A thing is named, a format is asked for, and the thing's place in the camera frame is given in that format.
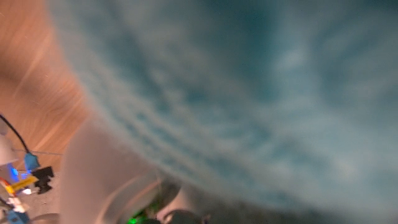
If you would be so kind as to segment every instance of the green light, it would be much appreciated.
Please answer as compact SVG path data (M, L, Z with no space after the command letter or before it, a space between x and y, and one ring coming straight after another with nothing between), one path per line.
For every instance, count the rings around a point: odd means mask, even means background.
M129 220L128 224L136 224L137 220L135 218L132 218Z

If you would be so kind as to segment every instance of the teal blanket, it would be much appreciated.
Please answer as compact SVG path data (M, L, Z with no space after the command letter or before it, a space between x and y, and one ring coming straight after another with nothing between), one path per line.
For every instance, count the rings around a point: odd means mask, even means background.
M396 1L49 3L89 98L152 163L225 198L393 223Z

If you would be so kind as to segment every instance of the wood surface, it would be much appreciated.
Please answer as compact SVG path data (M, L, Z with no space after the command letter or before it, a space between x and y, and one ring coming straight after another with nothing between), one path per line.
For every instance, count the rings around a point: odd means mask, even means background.
M0 113L55 170L89 113L42 0L0 0ZM22 158L20 142L7 136ZM14 165L24 170L22 160Z

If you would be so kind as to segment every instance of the black cable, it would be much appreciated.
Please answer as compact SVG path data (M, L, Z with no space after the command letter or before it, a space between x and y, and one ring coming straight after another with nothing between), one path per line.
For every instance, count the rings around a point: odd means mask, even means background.
M13 209L13 208L14 208L14 206L8 204L2 197L0 197L0 202L3 203L4 206L6 206L6 207L8 207L8 208L10 208L10 209Z
M10 122L8 122L8 120L0 114L0 118L11 128L11 130L17 135L17 137L19 138L19 140L21 141L22 145L24 146L25 152L26 153L30 153L29 149L27 148L25 141L23 140L23 138L21 137L21 135L19 135L19 133L17 132L17 130L12 126L12 124Z

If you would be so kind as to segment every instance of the white plastic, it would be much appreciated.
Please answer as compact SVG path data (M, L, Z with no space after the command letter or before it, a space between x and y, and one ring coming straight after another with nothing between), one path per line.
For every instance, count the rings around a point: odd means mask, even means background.
M7 124L0 119L0 134L5 136L7 134L7 131L8 131Z
M16 152L12 149L11 140L0 135L0 166L18 160Z

